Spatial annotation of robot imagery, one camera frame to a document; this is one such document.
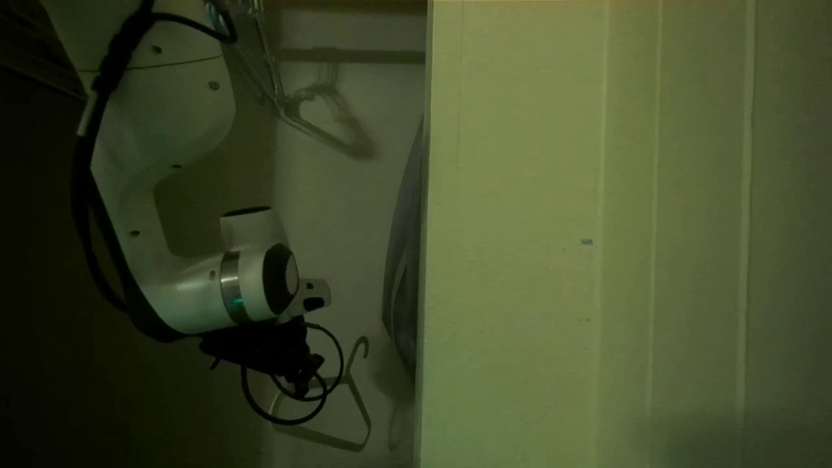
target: white robotic arm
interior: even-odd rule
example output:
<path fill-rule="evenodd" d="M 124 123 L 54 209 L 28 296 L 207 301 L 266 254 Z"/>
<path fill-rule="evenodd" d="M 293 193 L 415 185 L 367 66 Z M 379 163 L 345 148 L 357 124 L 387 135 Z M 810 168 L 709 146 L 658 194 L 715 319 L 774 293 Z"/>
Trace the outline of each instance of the white robotic arm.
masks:
<path fill-rule="evenodd" d="M 218 41 L 233 23 L 206 0 L 49 0 L 52 23 L 91 98 L 78 129 L 72 215 L 103 296 L 158 339 L 202 336 L 202 352 L 285 376 L 303 393 L 322 363 L 303 314 L 331 301 L 328 283 L 298 278 L 268 209 L 221 219 L 224 253 L 169 249 L 153 190 L 216 148 L 233 120 Z M 116 265 L 106 287 L 91 219 Z"/>

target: white wall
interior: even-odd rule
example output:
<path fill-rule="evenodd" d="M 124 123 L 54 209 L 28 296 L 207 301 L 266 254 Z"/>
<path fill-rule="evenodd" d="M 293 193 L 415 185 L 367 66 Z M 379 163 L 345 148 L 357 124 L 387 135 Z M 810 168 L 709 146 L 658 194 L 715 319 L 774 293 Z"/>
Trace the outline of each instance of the white wall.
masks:
<path fill-rule="evenodd" d="M 285 14 L 285 47 L 423 50 L 423 16 Z M 285 88 L 312 84 L 320 66 L 285 62 Z M 371 138 L 368 159 L 351 159 L 277 124 L 275 205 L 303 276 L 331 280 L 332 307 L 310 318 L 337 333 L 345 352 L 368 336 L 357 382 L 371 410 L 371 439 L 348 456 L 289 437 L 266 437 L 266 465 L 411 465 L 413 382 L 383 331 L 383 272 L 403 163 L 423 114 L 423 66 L 337 68 L 337 88 Z M 303 107 L 312 123 L 337 129 L 324 107 Z M 358 439 L 357 405 L 341 396 L 312 427 Z"/>
<path fill-rule="evenodd" d="M 830 18 L 435 3 L 420 465 L 830 463 Z"/>

